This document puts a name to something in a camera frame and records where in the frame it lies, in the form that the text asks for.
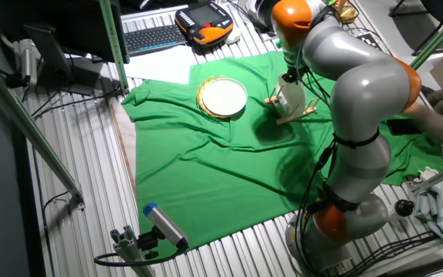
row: plate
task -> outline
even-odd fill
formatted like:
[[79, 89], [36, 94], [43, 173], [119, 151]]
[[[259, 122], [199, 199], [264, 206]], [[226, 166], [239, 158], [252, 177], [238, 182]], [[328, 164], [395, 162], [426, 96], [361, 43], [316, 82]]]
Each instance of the plate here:
[[221, 116], [240, 112], [247, 103], [244, 86], [232, 78], [218, 78], [202, 91], [203, 104], [212, 113]]

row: person's hand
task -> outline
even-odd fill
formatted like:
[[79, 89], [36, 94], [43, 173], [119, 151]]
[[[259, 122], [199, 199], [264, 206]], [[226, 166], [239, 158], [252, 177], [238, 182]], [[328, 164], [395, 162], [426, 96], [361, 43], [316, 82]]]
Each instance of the person's hand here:
[[420, 104], [418, 102], [415, 102], [409, 108], [405, 109], [403, 111], [403, 113], [406, 114], [406, 115], [415, 115], [415, 114], [417, 114], [418, 112], [420, 112], [421, 110], [424, 110], [424, 109], [425, 109], [425, 107], [422, 104]]

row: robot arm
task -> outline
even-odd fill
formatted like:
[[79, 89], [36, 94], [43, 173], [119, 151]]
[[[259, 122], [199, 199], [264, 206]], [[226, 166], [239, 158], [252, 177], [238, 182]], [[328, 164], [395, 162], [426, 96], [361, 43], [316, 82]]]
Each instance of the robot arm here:
[[272, 10], [272, 23], [288, 64], [287, 82], [297, 79], [297, 68], [302, 70], [304, 63], [336, 81], [330, 109], [337, 146], [325, 187], [337, 201], [315, 213], [308, 229], [290, 230], [293, 235], [287, 230], [294, 238], [287, 236], [287, 243], [296, 245], [295, 232], [302, 233], [316, 260], [376, 232], [388, 221], [387, 207], [371, 194], [391, 162], [388, 141], [378, 133], [378, 124], [415, 102], [421, 79], [408, 65], [351, 36], [320, 1], [281, 0]]

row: metal rail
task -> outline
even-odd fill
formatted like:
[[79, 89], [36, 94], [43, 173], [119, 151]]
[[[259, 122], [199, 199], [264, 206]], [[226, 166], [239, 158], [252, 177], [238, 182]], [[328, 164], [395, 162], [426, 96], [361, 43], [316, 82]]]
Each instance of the metal rail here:
[[128, 80], [126, 79], [126, 71], [124, 70], [124, 61], [122, 61], [121, 46], [119, 45], [118, 34], [115, 31], [114, 17], [112, 16], [111, 2], [109, 0], [100, 0], [100, 8], [104, 15], [105, 27], [107, 28], [108, 40], [112, 47], [114, 55], [115, 67], [119, 74], [122, 91], [128, 88]]
[[443, 29], [431, 40], [430, 43], [420, 52], [410, 66], [417, 70], [430, 57], [430, 55], [437, 50], [438, 46], [443, 43]]
[[420, 185], [416, 185], [411, 192], [418, 194], [426, 189], [431, 188], [434, 185], [437, 185], [439, 182], [443, 181], [443, 172], [438, 173], [437, 175], [431, 177], [430, 179], [424, 181]]
[[3, 78], [0, 76], [0, 104], [9, 114], [11, 119], [16, 123], [18, 128], [23, 132], [25, 137], [32, 143], [40, 156], [47, 162], [48, 166], [61, 180], [62, 184], [73, 195], [78, 203], [78, 207], [83, 209], [85, 202], [83, 193], [78, 184], [72, 178], [67, 168], [62, 164], [61, 159], [56, 155], [52, 147], [49, 145], [45, 136], [35, 124], [34, 119], [23, 106], [22, 101], [17, 95], [6, 87]]

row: green tablecloth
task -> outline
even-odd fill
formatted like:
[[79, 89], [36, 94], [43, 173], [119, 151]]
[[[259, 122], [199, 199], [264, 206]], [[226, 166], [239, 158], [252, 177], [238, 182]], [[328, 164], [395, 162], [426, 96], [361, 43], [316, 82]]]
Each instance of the green tablecloth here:
[[[283, 54], [270, 52], [193, 66], [188, 85], [145, 81], [132, 90], [122, 104], [136, 126], [142, 232], [152, 227], [141, 212], [149, 202], [165, 210], [192, 248], [298, 207], [333, 128], [321, 102], [315, 114], [300, 122], [275, 124], [278, 116], [264, 99], [284, 71]], [[198, 86], [212, 75], [236, 79], [247, 89], [248, 102], [240, 116], [217, 120], [198, 107]], [[333, 81], [319, 81], [332, 90]], [[389, 139], [393, 157], [384, 183], [400, 185], [403, 176], [417, 174], [426, 165], [443, 170], [440, 145], [424, 135], [393, 137], [383, 125], [381, 133]], [[315, 178], [315, 186], [321, 183], [320, 176]], [[175, 249], [165, 241], [159, 251], [167, 256]]]

